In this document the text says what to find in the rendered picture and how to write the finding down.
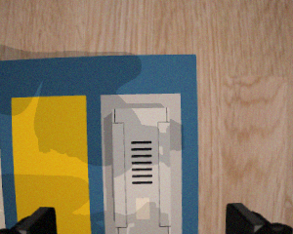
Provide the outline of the grey rectangular block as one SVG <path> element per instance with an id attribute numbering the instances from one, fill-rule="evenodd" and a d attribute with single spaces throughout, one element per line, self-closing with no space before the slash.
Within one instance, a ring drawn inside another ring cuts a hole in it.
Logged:
<path id="1" fill-rule="evenodd" d="M 116 234 L 171 234 L 169 108 L 112 109 L 112 143 Z"/>

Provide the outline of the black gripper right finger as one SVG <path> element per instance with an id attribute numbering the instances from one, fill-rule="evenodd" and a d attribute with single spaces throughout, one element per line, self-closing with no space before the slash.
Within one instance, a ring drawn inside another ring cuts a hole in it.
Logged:
<path id="1" fill-rule="evenodd" d="M 293 234 L 291 226 L 270 223 L 262 215 L 252 212 L 242 203 L 227 204 L 226 234 Z"/>

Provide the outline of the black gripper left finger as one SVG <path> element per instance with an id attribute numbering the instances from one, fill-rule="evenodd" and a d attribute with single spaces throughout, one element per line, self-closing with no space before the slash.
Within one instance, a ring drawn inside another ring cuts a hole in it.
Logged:
<path id="1" fill-rule="evenodd" d="M 0 229 L 0 234 L 58 234 L 55 208 L 39 207 L 31 216 L 22 218 L 11 229 Z"/>

